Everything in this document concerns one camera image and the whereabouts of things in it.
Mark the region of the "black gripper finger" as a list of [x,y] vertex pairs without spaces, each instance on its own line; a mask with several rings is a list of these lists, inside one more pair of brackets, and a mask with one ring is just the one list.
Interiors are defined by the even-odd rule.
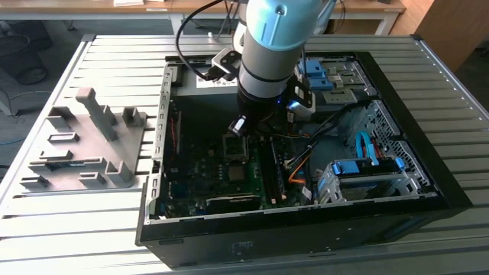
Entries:
[[245,116],[239,116],[229,125],[229,132],[237,137],[243,137],[246,135],[247,119]]

